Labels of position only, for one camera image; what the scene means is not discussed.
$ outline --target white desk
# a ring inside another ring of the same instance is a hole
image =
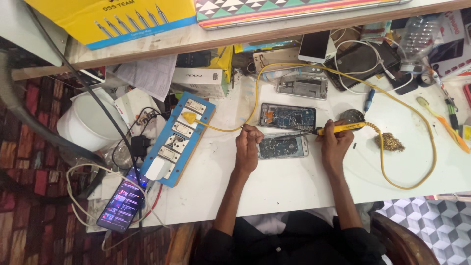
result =
[[[369,81],[387,90],[392,88],[385,77],[381,80],[373,77]],[[216,114],[210,123],[212,126],[234,128],[243,123],[236,117],[240,94],[238,83],[240,82],[236,82],[233,90],[229,90],[227,98],[212,100],[216,104]],[[446,83],[446,88],[460,109],[457,113],[460,124],[471,116],[471,109],[462,91],[464,84]],[[362,84],[354,89],[369,91]],[[419,110],[429,121],[437,146],[437,166],[428,180],[414,190],[393,187],[381,174],[380,151],[373,141],[377,134],[369,127],[362,128],[355,132],[356,148],[353,149],[352,144],[344,160],[345,177],[354,202],[471,190],[468,171],[471,155],[463,152],[438,120],[415,100],[416,97],[423,96],[432,109],[447,118],[447,107],[440,88],[419,88],[404,96],[398,96],[395,92],[392,94]],[[323,126],[328,119],[338,119],[340,113],[345,110],[363,109],[365,98],[366,96],[349,92],[341,93],[331,83],[327,101],[278,94],[271,85],[263,85],[260,88],[259,103],[316,107],[316,126]],[[388,177],[403,186],[412,186],[421,180],[431,165],[432,150],[427,129],[420,117],[382,93],[376,93],[365,118],[377,125],[382,132],[393,133],[406,147],[402,153],[385,152],[384,163]],[[265,134],[287,131],[266,127],[260,127],[260,130]],[[211,220],[216,217],[235,165],[235,137],[238,134],[239,132],[206,130],[178,185],[173,189],[163,187],[155,210],[165,224]],[[244,187],[237,216],[333,206],[332,191],[321,164],[320,144],[314,142],[314,139],[314,135],[308,136],[308,157],[259,161],[257,169]],[[156,184],[149,192],[151,202],[155,200],[158,188],[159,185]],[[98,216],[106,202],[107,200],[104,200],[95,205],[91,203],[89,211]],[[143,225],[152,226],[159,223],[150,215],[143,221]]]

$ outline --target plastic bottle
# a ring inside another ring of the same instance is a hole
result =
[[[411,17],[406,24],[398,53],[401,56],[401,71],[412,72],[417,61],[433,49],[441,28],[438,15]]]

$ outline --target yellow plug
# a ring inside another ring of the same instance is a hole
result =
[[[193,124],[196,121],[196,113],[184,112],[181,114],[189,124]]]

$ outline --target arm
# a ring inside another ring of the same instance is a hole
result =
[[[344,230],[363,225],[343,175],[343,159],[355,137],[351,130],[333,133],[334,127],[342,124],[343,121],[334,123],[328,120],[325,124],[325,136],[319,136],[316,141],[322,142],[322,164],[332,187],[340,227]]]
[[[249,179],[250,173],[257,167],[258,150],[256,145],[264,137],[256,127],[247,124],[244,127],[250,132],[242,130],[235,140],[237,146],[235,168],[232,171],[226,193],[214,221],[214,229],[230,236],[232,236],[234,224],[236,223],[237,208],[239,207],[239,200],[245,182]]]
[[[316,141],[322,142],[322,164],[332,186],[341,235],[348,246],[344,254],[354,264],[385,265],[381,256],[386,254],[386,248],[374,235],[363,229],[343,175],[343,159],[355,137],[350,130],[334,134],[335,125],[342,124],[343,121],[334,123],[328,120],[325,124],[325,136],[319,136]]]
[[[256,127],[245,124],[244,128],[249,132],[242,130],[235,140],[237,146],[235,168],[219,206],[213,229],[208,231],[198,247],[194,262],[196,265],[235,263],[232,256],[234,250],[232,232],[236,223],[237,208],[245,182],[257,167],[258,150],[256,145],[264,137]]]

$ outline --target black hose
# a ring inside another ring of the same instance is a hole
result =
[[[11,79],[11,68],[8,65],[8,55],[6,51],[0,50],[0,98],[3,100],[7,108],[23,122],[28,125],[33,131],[44,138],[46,141],[52,143],[55,147],[62,147],[66,150],[72,151],[79,156],[89,159],[100,166],[107,166],[102,157],[94,154],[87,149],[80,147],[61,136],[53,133],[48,127],[40,123],[18,100],[18,97],[13,90],[13,80]],[[83,192],[76,196],[77,199],[87,199],[87,197],[95,190],[101,183],[106,171],[100,169],[96,177],[90,183],[90,186],[85,188]],[[45,197],[35,194],[21,185],[13,181],[4,171],[0,171],[0,187],[15,192],[18,195],[26,196],[37,200],[43,204],[70,204],[72,199],[69,196],[63,197]]]
[[[59,48],[56,46],[56,44],[52,41],[51,39],[51,36],[49,36],[49,34],[46,32],[46,30],[44,29],[44,27],[42,26],[41,22],[39,21],[38,17],[36,16],[36,14],[34,13],[34,10],[33,8],[27,4],[26,2],[24,3],[28,9],[28,12],[30,13],[30,16],[31,18],[33,19],[34,21],[34,24],[36,25],[36,27],[39,29],[39,31],[41,32],[42,36],[46,39],[47,43],[49,44],[49,46],[54,50],[54,52],[57,54],[57,56],[59,56],[62,60],[62,62],[64,63],[65,66],[67,66],[67,68],[70,69],[70,71],[72,72],[72,74],[75,76],[75,78],[77,78],[78,81],[80,81],[80,83],[82,83],[83,87],[85,88],[85,90],[87,90],[87,92],[90,93],[90,95],[93,97],[93,99],[95,99],[95,101],[98,103],[98,105],[100,106],[100,108],[103,109],[104,113],[106,114],[106,116],[110,119],[111,123],[113,123],[113,126],[118,130],[121,138],[123,139],[124,143],[126,144],[126,147],[128,148],[129,150],[129,153],[131,154],[131,145],[129,144],[129,141],[128,139],[126,138],[126,135],[124,135],[124,133],[121,131],[121,128],[119,127],[119,125],[116,123],[116,121],[113,119],[113,117],[111,116],[110,112],[106,109],[106,107],[103,105],[103,103],[101,102],[101,100],[98,98],[98,96],[93,92],[93,90],[87,85],[87,83],[85,82],[85,80],[79,75],[79,73],[77,72],[77,70],[75,70],[75,68],[69,63],[69,61],[65,58],[65,56],[62,54],[62,52],[59,50]],[[131,160],[132,160],[132,165],[134,166],[134,168],[137,168],[138,166],[136,165],[136,159],[131,156]],[[138,179],[140,179],[139,177],[139,172],[136,170],[136,175],[138,177]]]

